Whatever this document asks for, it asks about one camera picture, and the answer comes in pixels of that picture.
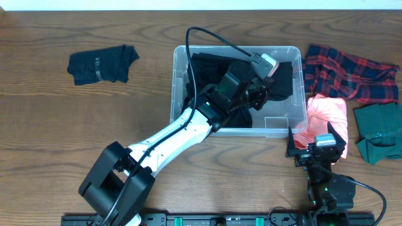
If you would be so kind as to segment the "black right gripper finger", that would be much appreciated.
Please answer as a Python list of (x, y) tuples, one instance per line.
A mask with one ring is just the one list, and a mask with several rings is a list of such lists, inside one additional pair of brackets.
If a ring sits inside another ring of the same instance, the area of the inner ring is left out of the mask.
[(289, 127), (288, 128), (288, 141), (287, 141), (285, 157), (286, 158), (294, 157), (295, 151), (296, 151), (296, 146), (295, 146), (295, 141), (294, 141), (294, 138), (293, 138), (293, 132), (292, 132), (291, 127)]
[(339, 151), (344, 151), (344, 150), (345, 150), (345, 146), (346, 146), (347, 144), (346, 144), (346, 142), (343, 140), (343, 138), (338, 134), (338, 132), (334, 129), (334, 127), (331, 125), (330, 122), (327, 123), (327, 130), (328, 130), (328, 133), (329, 133), (329, 134), (333, 135), (338, 150), (339, 150)]

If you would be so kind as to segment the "pink garment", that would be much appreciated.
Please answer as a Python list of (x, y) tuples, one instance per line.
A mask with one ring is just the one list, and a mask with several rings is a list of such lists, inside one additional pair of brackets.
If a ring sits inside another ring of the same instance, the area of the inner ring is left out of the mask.
[(342, 98), (325, 97), (317, 94), (307, 102), (308, 126), (305, 131), (295, 133), (293, 138), (298, 149), (306, 149), (308, 143), (313, 143), (317, 135), (328, 132), (327, 123), (330, 122), (341, 138), (348, 143), (347, 106)]

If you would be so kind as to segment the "black garment with stripe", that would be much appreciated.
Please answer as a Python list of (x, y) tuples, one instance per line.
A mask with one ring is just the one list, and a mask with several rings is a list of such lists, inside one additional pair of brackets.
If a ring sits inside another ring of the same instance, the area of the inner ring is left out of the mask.
[(100, 81), (128, 82), (129, 67), (139, 59), (134, 46), (120, 45), (70, 55), (67, 72), (75, 85)]

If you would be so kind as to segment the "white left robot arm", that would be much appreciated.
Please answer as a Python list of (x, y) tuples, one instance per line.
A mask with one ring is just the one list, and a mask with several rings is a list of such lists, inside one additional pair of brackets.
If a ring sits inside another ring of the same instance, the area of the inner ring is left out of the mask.
[(123, 147), (108, 145), (79, 187), (102, 225), (139, 225), (155, 176), (187, 148), (217, 132), (234, 110), (266, 103), (276, 66), (234, 61), (218, 83), (206, 85), (193, 105), (155, 135)]

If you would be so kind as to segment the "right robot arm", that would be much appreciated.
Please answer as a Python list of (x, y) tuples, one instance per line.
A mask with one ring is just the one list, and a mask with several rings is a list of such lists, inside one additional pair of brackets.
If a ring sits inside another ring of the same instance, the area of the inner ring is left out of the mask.
[(307, 148), (296, 147), (292, 130), (288, 131), (285, 156), (295, 160), (296, 167), (302, 167), (308, 174), (308, 198), (314, 208), (296, 217), (296, 224), (348, 226), (348, 210), (353, 208), (356, 194), (355, 184), (348, 176), (335, 174), (331, 166), (345, 150), (346, 142), (327, 123), (327, 133), (317, 135)]

